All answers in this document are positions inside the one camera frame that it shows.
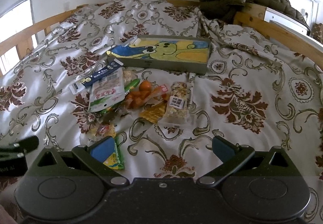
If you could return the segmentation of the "navy blue stick sachet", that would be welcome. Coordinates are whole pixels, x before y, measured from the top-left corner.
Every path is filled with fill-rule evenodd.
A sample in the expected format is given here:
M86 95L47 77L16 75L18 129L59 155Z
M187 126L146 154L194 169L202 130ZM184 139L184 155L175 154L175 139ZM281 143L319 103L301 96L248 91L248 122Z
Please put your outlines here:
M99 71L96 71L93 74L71 84L69 86L69 89L73 95L76 95L77 93L81 92L85 88L92 86L95 82L112 74L113 72L121 68L123 65L124 64L120 60L113 59L110 63L108 63L105 67L103 67Z

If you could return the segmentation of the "red candy wrapper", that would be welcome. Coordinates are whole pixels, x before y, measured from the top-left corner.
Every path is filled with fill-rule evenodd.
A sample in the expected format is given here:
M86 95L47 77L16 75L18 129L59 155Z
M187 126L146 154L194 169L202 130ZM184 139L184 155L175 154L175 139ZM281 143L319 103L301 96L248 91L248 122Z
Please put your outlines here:
M96 141L104 137L115 138L115 136L116 132L113 124L99 124L94 128L90 129L90 131L88 132L88 137Z

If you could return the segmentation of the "floral satin bedspread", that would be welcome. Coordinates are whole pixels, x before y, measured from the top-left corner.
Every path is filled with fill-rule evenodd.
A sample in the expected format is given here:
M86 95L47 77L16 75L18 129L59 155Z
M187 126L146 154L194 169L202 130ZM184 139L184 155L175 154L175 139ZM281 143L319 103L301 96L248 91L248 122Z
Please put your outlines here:
M322 71L307 57L266 40L251 28L206 19L199 9L164 0L114 0L81 8L36 51L1 78L1 144L31 135L39 148L69 151L93 142L99 116L88 91L69 86L103 67L112 45L137 34L211 40L205 75L131 68L153 86L191 84L183 129L153 125L127 111L115 121L129 179L198 178L220 165L215 136L266 151L282 147L306 179L304 218L322 223Z

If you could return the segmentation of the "green sausage stick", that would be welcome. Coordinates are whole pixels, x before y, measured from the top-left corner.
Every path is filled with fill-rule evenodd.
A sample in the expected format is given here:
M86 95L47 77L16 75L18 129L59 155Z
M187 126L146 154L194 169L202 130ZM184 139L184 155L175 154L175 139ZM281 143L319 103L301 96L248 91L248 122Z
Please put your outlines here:
M134 79L129 84L127 84L124 88L125 94L128 94L130 91L135 89L139 85L140 81L140 79Z

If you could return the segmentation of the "yellow chip packet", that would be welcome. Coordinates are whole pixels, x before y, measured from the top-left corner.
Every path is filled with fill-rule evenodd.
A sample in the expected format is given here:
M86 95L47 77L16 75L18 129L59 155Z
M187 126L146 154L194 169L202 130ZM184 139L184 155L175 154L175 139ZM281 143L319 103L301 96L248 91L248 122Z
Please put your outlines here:
M167 102L163 101L157 105L149 107L145 111L142 111L139 117L147 120L150 123L156 124L165 115L166 107Z

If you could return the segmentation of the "white green snack pouch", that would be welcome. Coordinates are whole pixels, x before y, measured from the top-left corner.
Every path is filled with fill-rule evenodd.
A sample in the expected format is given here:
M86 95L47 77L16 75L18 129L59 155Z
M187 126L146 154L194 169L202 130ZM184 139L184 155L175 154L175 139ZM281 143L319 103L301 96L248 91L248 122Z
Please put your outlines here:
M123 69L105 76L92 85L89 98L89 112L99 112L125 98Z

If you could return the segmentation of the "clear nut bar packet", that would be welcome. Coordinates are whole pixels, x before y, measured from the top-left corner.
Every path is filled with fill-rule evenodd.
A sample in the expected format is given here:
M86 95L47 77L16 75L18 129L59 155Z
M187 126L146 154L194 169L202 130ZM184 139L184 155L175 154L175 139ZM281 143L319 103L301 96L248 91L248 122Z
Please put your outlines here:
M187 82L174 82L171 85L171 93L166 112L161 119L162 122L176 125L186 123L190 88L191 84Z

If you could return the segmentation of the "orange mandarin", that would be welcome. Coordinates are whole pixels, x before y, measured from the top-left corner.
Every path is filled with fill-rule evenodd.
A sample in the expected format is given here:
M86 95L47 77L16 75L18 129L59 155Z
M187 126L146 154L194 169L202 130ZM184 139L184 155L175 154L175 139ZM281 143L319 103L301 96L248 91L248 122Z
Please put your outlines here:
M152 91L152 85L149 81L142 81L139 85L139 91L140 92L151 92Z

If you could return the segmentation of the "yellow green biscuit packet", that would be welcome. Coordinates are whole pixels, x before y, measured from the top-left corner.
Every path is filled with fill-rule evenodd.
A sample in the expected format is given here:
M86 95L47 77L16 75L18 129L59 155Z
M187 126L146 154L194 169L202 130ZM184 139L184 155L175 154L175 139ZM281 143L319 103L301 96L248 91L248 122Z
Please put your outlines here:
M107 138L103 146L103 159L102 163L113 170L123 170L124 161L122 159L119 148L112 137Z

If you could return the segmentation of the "orange snack bag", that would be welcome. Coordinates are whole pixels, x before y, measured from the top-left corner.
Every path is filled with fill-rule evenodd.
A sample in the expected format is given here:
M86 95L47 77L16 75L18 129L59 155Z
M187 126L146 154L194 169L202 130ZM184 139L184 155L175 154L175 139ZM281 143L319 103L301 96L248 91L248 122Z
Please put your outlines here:
M166 96L169 91L170 88L166 84L158 86L152 91L131 91L125 98L124 107L126 109L138 109L152 99Z

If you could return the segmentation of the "wooden bed frame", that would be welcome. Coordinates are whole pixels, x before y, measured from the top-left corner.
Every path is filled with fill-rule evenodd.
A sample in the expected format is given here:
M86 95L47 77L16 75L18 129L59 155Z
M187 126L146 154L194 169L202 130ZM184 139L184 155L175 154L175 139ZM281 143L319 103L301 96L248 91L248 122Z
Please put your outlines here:
M33 35L40 31L48 35L51 32L51 26L63 22L82 7L84 5L78 5L72 10L49 17L4 40L1 42L1 55L15 47L18 58L23 59L34 49L32 42ZM253 28L266 39L274 39L288 49L308 57L322 69L322 44L316 40L311 41L309 36L295 34L293 30L287 29L275 22L269 23L264 21L261 18L263 14L264 9L260 5L248 4L241 12L236 13L234 24Z

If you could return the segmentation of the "grey tray with frog picture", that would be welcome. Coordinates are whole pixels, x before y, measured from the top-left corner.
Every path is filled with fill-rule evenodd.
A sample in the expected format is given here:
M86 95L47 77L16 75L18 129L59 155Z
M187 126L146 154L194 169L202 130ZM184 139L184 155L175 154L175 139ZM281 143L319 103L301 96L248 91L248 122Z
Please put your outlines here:
M211 41L196 37L137 35L107 51L125 66L205 74Z

